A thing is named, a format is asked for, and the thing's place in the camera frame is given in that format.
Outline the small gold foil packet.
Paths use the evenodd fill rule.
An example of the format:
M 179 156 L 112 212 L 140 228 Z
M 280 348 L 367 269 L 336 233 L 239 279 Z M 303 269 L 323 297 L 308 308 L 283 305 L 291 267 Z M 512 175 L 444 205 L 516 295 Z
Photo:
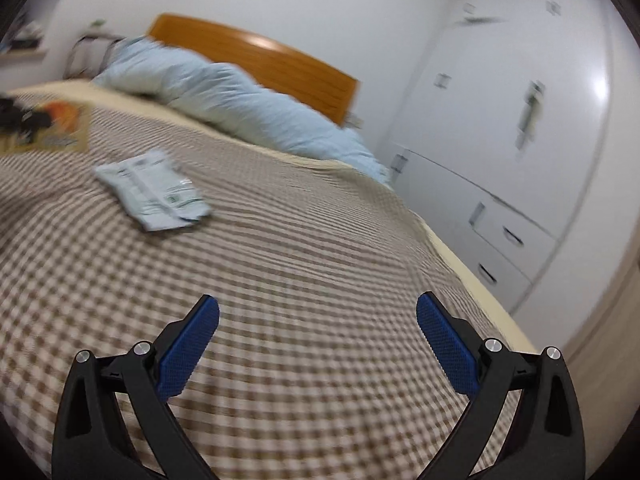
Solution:
M 29 106 L 16 102 L 24 107 L 45 110 L 52 118 L 52 126 L 38 131 L 34 143 L 22 143 L 16 134 L 1 135 L 2 156 L 29 152 L 82 153 L 88 150 L 92 116 L 90 104 L 52 100 Z

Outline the silver green printed pouch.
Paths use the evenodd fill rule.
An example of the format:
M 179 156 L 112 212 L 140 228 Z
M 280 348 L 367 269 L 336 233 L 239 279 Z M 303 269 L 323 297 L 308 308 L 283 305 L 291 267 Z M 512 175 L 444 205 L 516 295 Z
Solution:
M 212 212 L 193 182 L 162 150 L 96 166 L 93 174 L 148 232 L 187 228 Z

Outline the wooden window sill shelf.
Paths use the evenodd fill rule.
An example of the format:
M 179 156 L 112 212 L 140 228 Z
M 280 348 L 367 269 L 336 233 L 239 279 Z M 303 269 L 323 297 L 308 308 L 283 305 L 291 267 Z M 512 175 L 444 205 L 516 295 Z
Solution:
M 12 63 L 30 62 L 41 60 L 48 53 L 47 49 L 17 49 L 6 50 L 0 53 L 0 64 L 8 65 Z

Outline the black metal side rack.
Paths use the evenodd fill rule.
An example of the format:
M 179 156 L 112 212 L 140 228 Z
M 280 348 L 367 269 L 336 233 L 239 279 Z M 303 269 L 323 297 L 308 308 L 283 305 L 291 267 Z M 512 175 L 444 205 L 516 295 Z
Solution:
M 123 36 L 109 32 L 86 32 L 70 49 L 64 68 L 64 79 L 93 79 L 110 62 Z

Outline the light blue duvet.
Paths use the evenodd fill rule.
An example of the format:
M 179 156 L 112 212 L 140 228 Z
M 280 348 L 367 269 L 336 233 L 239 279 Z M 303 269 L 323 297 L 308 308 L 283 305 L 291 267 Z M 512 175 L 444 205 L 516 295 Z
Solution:
M 338 160 L 382 185 L 390 183 L 388 169 L 356 131 L 258 84 L 231 63 L 212 62 L 188 49 L 139 37 L 120 44 L 93 82 L 146 96 L 245 142 L 296 156 Z

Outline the brown checkered bedspread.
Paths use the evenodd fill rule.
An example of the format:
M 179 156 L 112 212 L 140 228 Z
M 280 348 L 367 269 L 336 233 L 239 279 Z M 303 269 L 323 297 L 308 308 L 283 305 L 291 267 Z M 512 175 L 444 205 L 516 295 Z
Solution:
M 159 148 L 212 207 L 148 233 L 94 176 Z M 48 469 L 75 354 L 129 350 L 214 296 L 220 324 L 171 407 L 224 479 L 412 479 L 465 408 L 416 322 L 434 292 L 499 335 L 422 222 L 345 167 L 95 110 L 85 153 L 1 161 L 1 411 Z

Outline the white built-in wardrobe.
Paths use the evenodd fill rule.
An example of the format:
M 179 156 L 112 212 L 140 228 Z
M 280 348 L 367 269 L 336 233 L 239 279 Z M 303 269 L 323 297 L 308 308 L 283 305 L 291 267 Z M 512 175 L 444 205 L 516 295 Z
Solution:
M 602 0 L 457 0 L 378 147 L 406 205 L 508 311 L 584 197 L 609 68 Z M 519 151 L 536 80 L 544 102 Z

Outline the bag hanging on wardrobe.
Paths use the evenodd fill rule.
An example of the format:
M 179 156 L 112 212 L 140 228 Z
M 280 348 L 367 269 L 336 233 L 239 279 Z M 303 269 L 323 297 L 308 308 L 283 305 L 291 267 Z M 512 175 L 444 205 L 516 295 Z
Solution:
M 521 151 L 533 139 L 536 120 L 544 102 L 546 87 L 539 81 L 532 81 L 529 85 L 524 101 L 525 105 L 518 121 L 518 137 L 515 147 Z

